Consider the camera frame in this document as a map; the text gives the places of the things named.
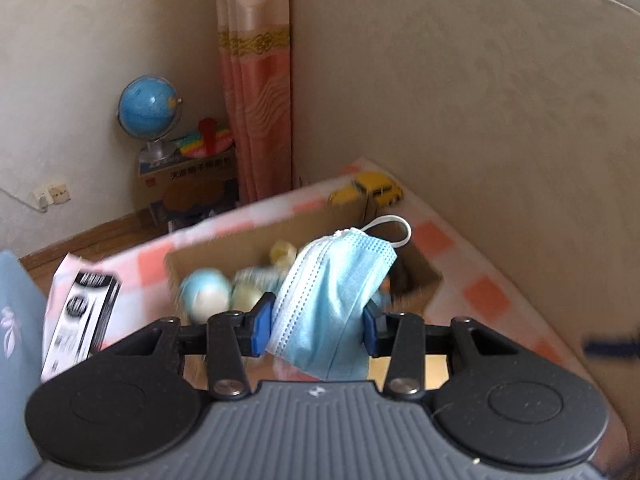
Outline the brown cardboard box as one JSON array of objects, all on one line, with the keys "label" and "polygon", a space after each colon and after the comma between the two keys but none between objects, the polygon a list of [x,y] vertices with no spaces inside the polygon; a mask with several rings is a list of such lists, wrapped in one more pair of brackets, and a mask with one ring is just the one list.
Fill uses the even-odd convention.
[{"label": "brown cardboard box", "polygon": [[405,214],[378,208],[374,200],[360,198],[296,212],[263,226],[224,233],[176,249],[165,258],[176,315],[182,322],[190,322],[181,298],[181,285],[196,271],[215,270],[232,280],[246,269],[273,268],[276,265],[273,248],[277,244],[289,244],[300,257],[317,240],[356,229],[370,237],[402,244],[395,248],[396,259],[386,274],[390,294],[386,310],[421,315],[442,284],[442,276],[416,246],[416,229],[407,228],[407,222]]}]

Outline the blue desk globe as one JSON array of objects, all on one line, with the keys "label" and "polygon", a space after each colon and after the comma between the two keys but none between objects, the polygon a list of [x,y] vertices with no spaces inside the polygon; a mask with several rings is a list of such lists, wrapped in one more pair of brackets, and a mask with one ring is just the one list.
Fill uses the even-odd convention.
[{"label": "blue desk globe", "polygon": [[176,150],[165,140],[178,124],[182,99],[174,85],[158,75],[143,75],[126,85],[120,94],[116,118],[130,138],[144,143],[142,164],[168,159]]}]

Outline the blue face mask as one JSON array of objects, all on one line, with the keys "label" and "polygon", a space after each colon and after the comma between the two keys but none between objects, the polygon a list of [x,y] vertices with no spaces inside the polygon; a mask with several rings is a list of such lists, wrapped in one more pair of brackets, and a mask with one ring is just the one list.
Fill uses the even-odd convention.
[{"label": "blue face mask", "polygon": [[277,293],[267,352],[322,382],[365,380],[362,311],[401,245],[360,229],[310,245]]}]

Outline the colourful pop toy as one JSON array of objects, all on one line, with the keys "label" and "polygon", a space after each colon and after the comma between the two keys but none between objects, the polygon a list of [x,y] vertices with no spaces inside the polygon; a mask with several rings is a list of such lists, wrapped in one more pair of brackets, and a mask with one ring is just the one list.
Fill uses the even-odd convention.
[{"label": "colourful pop toy", "polygon": [[233,136],[228,128],[219,128],[215,118],[206,117],[198,128],[176,140],[178,150],[186,158],[206,158],[232,147]]}]

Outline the white wall socket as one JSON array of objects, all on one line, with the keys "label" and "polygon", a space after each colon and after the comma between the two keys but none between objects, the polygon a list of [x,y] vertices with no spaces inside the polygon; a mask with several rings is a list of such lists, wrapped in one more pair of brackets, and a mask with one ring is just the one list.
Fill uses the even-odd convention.
[{"label": "white wall socket", "polygon": [[70,190],[66,183],[51,183],[38,186],[32,191],[37,209],[46,211],[52,205],[62,205],[70,201]]}]

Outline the blue cream round toy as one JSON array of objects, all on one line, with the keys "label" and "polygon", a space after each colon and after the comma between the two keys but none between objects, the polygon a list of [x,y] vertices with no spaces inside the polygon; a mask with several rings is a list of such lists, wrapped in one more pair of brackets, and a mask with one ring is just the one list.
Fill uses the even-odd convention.
[{"label": "blue cream round toy", "polygon": [[231,293],[228,278],[213,268],[192,272],[179,288],[183,310],[194,324],[204,324],[211,316],[229,311]]}]

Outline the blue floral sachet pouch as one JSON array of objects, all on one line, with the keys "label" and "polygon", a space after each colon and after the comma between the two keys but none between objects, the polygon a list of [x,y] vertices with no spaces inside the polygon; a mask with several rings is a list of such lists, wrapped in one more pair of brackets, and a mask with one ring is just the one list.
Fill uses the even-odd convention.
[{"label": "blue floral sachet pouch", "polygon": [[273,292],[277,294],[284,283],[288,269],[277,268],[276,266],[250,266],[239,270],[234,274],[232,283],[250,285],[262,292]]}]

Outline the blue patterned cushion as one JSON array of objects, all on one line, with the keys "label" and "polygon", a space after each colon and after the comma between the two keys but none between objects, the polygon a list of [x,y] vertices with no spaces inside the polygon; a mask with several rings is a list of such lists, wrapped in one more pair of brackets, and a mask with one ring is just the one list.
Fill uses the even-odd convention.
[{"label": "blue patterned cushion", "polygon": [[40,462],[24,419],[40,385],[47,299],[18,259],[1,253],[1,477],[21,479]]}]

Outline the pink patterned curtain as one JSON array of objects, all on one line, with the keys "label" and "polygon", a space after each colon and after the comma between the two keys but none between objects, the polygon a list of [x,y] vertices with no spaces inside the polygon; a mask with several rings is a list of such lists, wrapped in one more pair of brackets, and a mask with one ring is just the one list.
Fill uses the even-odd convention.
[{"label": "pink patterned curtain", "polygon": [[292,184],[290,0],[216,0],[222,88],[241,197]]}]

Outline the black white pen box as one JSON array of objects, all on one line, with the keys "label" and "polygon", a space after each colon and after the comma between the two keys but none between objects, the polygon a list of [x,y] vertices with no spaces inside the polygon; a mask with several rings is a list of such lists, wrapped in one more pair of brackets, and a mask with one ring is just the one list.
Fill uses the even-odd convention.
[{"label": "black white pen box", "polygon": [[119,291],[114,274],[88,270],[76,274],[44,355],[43,382],[101,350]]}]

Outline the checkered pink white tablecloth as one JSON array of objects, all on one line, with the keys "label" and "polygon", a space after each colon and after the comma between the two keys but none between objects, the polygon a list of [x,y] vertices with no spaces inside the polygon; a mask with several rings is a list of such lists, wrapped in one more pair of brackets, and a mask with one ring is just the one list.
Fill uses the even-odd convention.
[{"label": "checkered pink white tablecloth", "polygon": [[[341,177],[235,209],[97,263],[66,256],[52,278],[43,339],[51,339],[63,301],[80,270],[111,272],[122,282],[104,339],[106,344],[112,344],[161,316],[175,313],[171,287],[178,281],[165,264],[170,252],[193,244],[210,249],[217,236],[258,228],[296,214],[310,216],[325,207],[329,195],[356,172],[380,169],[375,162],[360,158],[348,166]],[[518,289],[431,206],[407,190],[394,211],[409,221],[416,248],[442,277],[434,297],[420,307],[427,322],[446,324],[454,316],[470,316],[573,373],[585,379],[592,377],[574,351]]]}]

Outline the yellow toy car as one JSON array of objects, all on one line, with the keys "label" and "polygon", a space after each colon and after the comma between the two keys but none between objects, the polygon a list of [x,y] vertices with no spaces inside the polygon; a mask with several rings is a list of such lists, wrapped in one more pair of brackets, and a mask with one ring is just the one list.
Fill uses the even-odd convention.
[{"label": "yellow toy car", "polygon": [[355,174],[349,185],[334,191],[328,198],[331,205],[344,204],[367,197],[378,208],[390,207],[402,200],[404,191],[391,177],[380,172],[365,171]]}]

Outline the brown printed carton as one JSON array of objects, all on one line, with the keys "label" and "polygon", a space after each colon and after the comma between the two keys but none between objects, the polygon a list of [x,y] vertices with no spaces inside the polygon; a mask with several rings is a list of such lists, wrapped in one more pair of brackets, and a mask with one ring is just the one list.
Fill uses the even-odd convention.
[{"label": "brown printed carton", "polygon": [[160,162],[138,165],[140,193],[158,226],[176,222],[193,226],[238,206],[239,182],[235,151],[183,157],[179,152]]}]

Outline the gold tissue pack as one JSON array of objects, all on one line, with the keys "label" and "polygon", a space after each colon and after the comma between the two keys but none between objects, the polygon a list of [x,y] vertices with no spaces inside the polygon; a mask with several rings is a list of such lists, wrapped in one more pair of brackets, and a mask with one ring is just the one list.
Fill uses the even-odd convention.
[{"label": "gold tissue pack", "polygon": [[[447,359],[443,354],[424,356],[422,367],[424,390],[439,389],[449,379]],[[399,358],[392,358],[391,356],[369,359],[367,380],[375,382],[378,390],[382,391],[384,389],[388,375],[390,375],[390,378],[418,378],[418,369],[411,363],[401,364]]]}]

